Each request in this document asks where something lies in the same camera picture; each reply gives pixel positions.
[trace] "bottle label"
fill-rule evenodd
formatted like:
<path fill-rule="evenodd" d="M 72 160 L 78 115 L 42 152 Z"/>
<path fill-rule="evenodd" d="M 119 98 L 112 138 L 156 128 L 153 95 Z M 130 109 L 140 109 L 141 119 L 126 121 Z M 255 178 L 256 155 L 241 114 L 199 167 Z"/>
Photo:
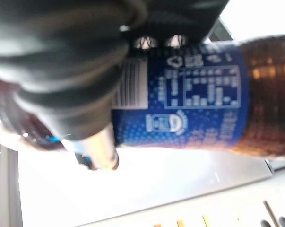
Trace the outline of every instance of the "bottle label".
<path fill-rule="evenodd" d="M 233 43 L 150 50 L 122 68 L 112 111 L 117 145 L 229 147 L 240 139 L 249 82 Z"/>

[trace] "brown bottle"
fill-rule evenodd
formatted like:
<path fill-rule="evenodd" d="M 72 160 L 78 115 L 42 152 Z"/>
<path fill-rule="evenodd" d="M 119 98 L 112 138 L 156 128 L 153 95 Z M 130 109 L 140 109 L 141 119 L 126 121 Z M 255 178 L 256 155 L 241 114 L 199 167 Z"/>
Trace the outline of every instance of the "brown bottle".
<path fill-rule="evenodd" d="M 14 101 L 17 85 L 0 80 L 0 143 L 14 150 L 59 150 L 63 146 L 39 119 Z"/>
<path fill-rule="evenodd" d="M 240 46 L 248 65 L 250 107 L 235 152 L 285 156 L 285 36 Z"/>
<path fill-rule="evenodd" d="M 285 36 L 154 49 L 133 59 L 125 81 L 147 67 L 148 106 L 128 108 L 133 85 L 121 83 L 121 110 L 112 115 L 118 144 L 285 157 Z"/>

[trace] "white surface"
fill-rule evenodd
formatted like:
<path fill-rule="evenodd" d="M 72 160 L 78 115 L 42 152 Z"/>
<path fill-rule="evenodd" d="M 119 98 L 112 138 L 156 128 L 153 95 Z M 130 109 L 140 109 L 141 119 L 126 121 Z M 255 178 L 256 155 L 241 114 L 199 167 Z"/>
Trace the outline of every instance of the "white surface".
<path fill-rule="evenodd" d="M 263 159 L 162 148 L 119 150 L 114 172 L 70 153 L 19 153 L 24 227 L 72 227 L 271 176 Z"/>
<path fill-rule="evenodd" d="M 221 19 L 236 40 L 285 34 L 285 0 L 230 0 Z"/>
<path fill-rule="evenodd" d="M 214 193 L 195 199 L 153 208 L 109 220 L 84 225 L 84 227 L 177 227 L 183 220 L 185 227 L 260 227 L 261 220 L 273 225 L 263 205 L 267 200 L 275 216 L 285 217 L 285 170 L 274 177 L 235 189 Z"/>

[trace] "metal tube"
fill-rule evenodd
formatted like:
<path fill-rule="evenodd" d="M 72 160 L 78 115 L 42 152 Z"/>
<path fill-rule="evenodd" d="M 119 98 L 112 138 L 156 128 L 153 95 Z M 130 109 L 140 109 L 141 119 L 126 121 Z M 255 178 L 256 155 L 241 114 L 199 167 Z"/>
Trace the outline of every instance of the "metal tube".
<path fill-rule="evenodd" d="M 119 158 L 115 149 L 111 123 L 99 133 L 86 139 L 63 139 L 61 142 L 68 151 L 89 156 L 96 169 L 116 169 L 118 167 Z"/>

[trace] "nutrition facts table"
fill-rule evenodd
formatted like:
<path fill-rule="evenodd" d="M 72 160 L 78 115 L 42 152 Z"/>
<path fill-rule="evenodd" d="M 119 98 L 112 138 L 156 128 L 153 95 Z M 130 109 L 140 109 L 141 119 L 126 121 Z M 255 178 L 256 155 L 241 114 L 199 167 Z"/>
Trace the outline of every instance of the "nutrition facts table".
<path fill-rule="evenodd" d="M 240 71 L 237 65 L 166 69 L 165 109 L 239 108 Z"/>

